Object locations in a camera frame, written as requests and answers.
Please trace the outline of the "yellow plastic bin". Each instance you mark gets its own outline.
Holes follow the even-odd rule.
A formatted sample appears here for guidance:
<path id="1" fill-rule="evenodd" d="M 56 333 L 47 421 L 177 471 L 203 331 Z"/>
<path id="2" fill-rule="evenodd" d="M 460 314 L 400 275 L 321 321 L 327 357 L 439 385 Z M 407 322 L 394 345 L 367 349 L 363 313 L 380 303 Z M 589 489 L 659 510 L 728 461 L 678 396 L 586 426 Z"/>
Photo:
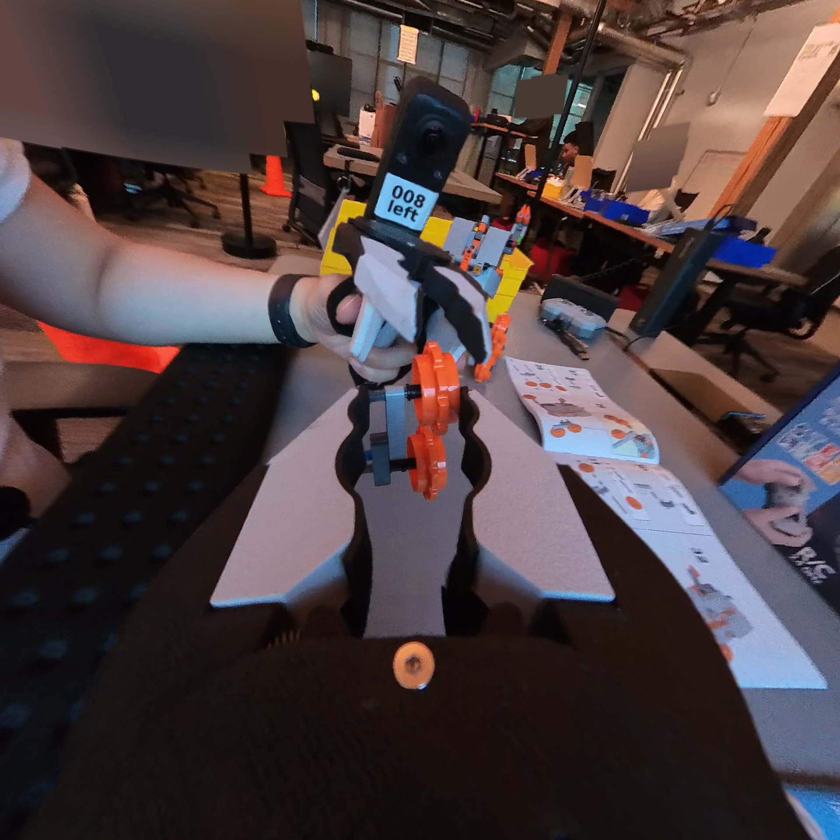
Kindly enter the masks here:
<path id="1" fill-rule="evenodd" d="M 364 213 L 364 204 L 345 198 L 341 203 L 337 223 L 348 222 L 350 219 Z M 422 232 L 421 239 L 438 247 L 443 247 L 452 219 L 431 216 Z M 321 276 L 338 274 L 348 276 L 350 264 L 348 260 L 333 251 L 334 231 L 329 235 L 327 246 L 323 250 L 319 274 Z M 494 322 L 497 315 L 510 309 L 513 298 L 518 294 L 522 282 L 528 274 L 532 261 L 518 248 L 511 254 L 503 256 L 500 262 L 500 285 L 496 295 L 488 301 L 489 321 Z"/>

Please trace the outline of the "orange wheel grey beam assembly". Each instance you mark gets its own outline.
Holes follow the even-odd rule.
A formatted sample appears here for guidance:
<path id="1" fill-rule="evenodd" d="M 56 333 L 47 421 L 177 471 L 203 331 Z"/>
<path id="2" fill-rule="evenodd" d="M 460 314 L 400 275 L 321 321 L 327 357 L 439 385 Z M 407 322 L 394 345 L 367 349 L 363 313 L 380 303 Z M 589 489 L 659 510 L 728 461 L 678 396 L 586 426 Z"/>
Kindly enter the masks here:
<path id="1" fill-rule="evenodd" d="M 385 430 L 369 435 L 365 470 L 376 487 L 407 473 L 413 491 L 432 501 L 447 486 L 444 436 L 459 418 L 459 372 L 454 357 L 429 341 L 415 355 L 411 374 L 406 385 L 365 391 L 368 404 L 382 403 L 385 412 Z"/>

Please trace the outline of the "orange floor object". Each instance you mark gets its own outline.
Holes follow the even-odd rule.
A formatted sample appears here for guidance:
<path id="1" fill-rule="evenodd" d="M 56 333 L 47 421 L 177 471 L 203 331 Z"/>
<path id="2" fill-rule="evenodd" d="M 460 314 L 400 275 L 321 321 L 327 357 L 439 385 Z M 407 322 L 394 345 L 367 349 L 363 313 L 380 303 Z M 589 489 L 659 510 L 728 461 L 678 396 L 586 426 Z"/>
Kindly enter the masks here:
<path id="1" fill-rule="evenodd" d="M 180 352 L 176 346 L 143 346 L 95 339 L 44 322 L 38 326 L 45 333 L 63 360 L 77 364 L 105 364 L 162 373 Z"/>

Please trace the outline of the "person's left forearm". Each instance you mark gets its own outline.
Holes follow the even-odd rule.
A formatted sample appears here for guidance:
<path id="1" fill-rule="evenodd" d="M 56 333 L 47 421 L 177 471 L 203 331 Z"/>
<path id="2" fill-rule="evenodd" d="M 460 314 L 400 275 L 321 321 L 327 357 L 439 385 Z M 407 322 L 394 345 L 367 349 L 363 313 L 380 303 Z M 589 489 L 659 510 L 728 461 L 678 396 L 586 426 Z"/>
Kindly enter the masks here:
<path id="1" fill-rule="evenodd" d="M 265 272 L 116 238 L 72 332 L 140 345 L 275 343 Z"/>

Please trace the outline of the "blue robot kit box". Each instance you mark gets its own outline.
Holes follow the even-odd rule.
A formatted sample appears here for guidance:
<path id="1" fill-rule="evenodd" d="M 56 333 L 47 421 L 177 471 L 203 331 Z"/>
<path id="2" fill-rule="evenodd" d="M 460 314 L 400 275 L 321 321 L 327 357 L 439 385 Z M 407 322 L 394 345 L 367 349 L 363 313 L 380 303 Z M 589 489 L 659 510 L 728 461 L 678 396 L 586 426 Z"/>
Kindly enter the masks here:
<path id="1" fill-rule="evenodd" d="M 839 374 L 827 376 L 754 444 L 719 487 L 839 613 Z"/>

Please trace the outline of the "black slim computer tower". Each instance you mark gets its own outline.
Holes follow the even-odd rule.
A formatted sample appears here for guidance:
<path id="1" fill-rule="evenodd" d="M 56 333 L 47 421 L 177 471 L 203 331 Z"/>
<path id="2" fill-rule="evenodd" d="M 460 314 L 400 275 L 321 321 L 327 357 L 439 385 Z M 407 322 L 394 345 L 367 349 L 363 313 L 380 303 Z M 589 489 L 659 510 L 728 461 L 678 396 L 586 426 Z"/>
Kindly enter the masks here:
<path id="1" fill-rule="evenodd" d="M 680 236 L 653 289 L 629 324 L 636 339 L 653 338 L 676 324 L 698 276 L 724 238 L 724 234 L 705 228 L 688 228 Z"/>

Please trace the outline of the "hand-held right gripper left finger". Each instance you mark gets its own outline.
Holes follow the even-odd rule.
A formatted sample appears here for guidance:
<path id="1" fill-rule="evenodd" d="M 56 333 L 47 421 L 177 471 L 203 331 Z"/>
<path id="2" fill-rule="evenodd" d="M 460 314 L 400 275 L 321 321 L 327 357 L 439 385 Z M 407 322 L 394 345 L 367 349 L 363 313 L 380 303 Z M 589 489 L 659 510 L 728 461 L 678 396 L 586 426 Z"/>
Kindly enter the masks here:
<path id="1" fill-rule="evenodd" d="M 350 632 L 364 635 L 372 548 L 355 487 L 369 425 L 367 390 L 350 389 L 270 460 L 212 607 L 281 604 L 302 622 L 335 606 Z"/>

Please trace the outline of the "black flat power box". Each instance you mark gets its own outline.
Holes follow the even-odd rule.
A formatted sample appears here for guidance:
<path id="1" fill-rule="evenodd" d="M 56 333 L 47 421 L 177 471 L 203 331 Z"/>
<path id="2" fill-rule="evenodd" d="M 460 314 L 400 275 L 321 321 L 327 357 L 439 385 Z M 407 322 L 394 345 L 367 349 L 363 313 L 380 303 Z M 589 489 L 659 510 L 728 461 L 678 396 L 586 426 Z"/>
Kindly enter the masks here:
<path id="1" fill-rule="evenodd" d="M 589 286 L 576 278 L 553 275 L 542 293 L 541 303 L 566 300 L 609 322 L 617 309 L 618 298 Z"/>

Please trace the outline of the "black office chair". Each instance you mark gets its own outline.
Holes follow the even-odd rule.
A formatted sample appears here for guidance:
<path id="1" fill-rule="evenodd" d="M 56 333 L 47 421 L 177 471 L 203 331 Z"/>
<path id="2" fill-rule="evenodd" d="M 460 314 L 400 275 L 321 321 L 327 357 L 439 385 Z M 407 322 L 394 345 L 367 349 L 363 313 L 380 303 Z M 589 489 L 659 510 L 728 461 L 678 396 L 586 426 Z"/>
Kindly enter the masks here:
<path id="1" fill-rule="evenodd" d="M 779 371 L 748 341 L 749 333 L 765 332 L 804 341 L 813 337 L 839 297 L 839 247 L 831 248 L 804 273 L 805 283 L 784 287 L 772 299 L 768 293 L 732 294 L 724 310 L 721 327 L 735 329 L 725 340 L 724 352 L 731 356 L 731 375 L 738 378 L 741 360 L 747 355 L 764 369 L 762 382 L 773 382 Z"/>

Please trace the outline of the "paper notice on wooden post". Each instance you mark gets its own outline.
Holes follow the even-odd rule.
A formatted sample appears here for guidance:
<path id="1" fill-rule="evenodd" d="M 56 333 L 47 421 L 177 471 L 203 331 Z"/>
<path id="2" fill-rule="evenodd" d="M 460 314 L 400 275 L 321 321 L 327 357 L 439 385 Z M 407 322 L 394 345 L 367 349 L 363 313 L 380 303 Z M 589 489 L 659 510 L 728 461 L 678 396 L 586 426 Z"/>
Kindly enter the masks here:
<path id="1" fill-rule="evenodd" d="M 765 118 L 800 114 L 839 55 L 839 23 L 814 27 L 770 100 Z"/>

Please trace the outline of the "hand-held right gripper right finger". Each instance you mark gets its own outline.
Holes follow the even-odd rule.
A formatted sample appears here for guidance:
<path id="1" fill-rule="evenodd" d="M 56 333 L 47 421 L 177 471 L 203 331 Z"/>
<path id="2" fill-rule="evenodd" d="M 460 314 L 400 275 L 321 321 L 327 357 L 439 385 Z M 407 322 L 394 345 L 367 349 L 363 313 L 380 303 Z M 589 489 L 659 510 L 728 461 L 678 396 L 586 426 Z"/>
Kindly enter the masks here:
<path id="1" fill-rule="evenodd" d="M 538 627 L 548 602 L 616 595 L 558 465 L 477 391 L 460 393 L 461 470 L 470 484 L 446 577 L 446 634 L 478 634 L 490 610 Z"/>

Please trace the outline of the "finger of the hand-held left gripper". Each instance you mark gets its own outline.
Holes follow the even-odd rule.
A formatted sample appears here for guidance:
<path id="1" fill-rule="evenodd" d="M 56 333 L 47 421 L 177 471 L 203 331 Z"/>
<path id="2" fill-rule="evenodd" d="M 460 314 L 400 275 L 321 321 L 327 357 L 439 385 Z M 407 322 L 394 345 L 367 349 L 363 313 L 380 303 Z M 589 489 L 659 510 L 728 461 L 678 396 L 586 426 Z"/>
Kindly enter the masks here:
<path id="1" fill-rule="evenodd" d="M 418 331 L 419 283 L 404 265 L 397 249 L 367 236 L 360 237 L 361 253 L 353 268 L 353 280 L 361 294 L 395 331 L 415 341 Z"/>
<path id="2" fill-rule="evenodd" d="M 435 342 L 445 353 L 463 348 L 476 363 L 492 353 L 487 294 L 475 278 L 461 269 L 435 268 Z"/>

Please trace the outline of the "blue storage bin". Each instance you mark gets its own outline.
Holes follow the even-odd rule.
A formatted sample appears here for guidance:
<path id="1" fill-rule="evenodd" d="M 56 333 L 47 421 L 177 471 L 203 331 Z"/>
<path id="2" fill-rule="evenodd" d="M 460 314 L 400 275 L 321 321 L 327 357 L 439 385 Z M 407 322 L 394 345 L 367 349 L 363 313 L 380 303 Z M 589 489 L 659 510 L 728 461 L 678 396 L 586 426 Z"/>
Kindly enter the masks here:
<path id="1" fill-rule="evenodd" d="M 650 212 L 633 204 L 613 200 L 610 197 L 589 195 L 584 211 L 595 213 L 622 224 L 644 226 L 648 223 Z"/>
<path id="2" fill-rule="evenodd" d="M 721 238 L 712 259 L 735 266 L 763 268 L 776 256 L 777 249 L 738 237 Z"/>

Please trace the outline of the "wall whiteboard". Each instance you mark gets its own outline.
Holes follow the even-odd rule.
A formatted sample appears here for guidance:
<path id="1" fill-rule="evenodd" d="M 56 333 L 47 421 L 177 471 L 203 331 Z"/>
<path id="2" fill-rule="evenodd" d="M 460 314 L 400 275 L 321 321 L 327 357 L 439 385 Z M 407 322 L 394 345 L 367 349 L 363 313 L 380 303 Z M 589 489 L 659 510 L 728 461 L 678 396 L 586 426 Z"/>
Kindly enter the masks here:
<path id="1" fill-rule="evenodd" d="M 689 172 L 680 190 L 684 193 L 712 192 L 719 196 L 741 160 L 739 152 L 706 150 Z"/>

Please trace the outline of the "person's left hand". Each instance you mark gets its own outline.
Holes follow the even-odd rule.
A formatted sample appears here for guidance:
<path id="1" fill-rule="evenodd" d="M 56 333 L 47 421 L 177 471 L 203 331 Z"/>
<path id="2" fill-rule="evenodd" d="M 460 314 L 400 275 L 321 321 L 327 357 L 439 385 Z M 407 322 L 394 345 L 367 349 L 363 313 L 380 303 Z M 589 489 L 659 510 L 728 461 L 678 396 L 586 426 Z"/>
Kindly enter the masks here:
<path id="1" fill-rule="evenodd" d="M 389 348 L 373 348 L 361 362 L 351 354 L 351 337 L 338 333 L 328 315 L 330 293 L 344 276 L 330 274 L 299 279 L 290 296 L 290 316 L 299 335 L 310 343 L 348 362 L 357 375 L 372 383 L 385 383 L 397 377 L 399 370 L 411 366 L 417 348 L 403 339 Z"/>

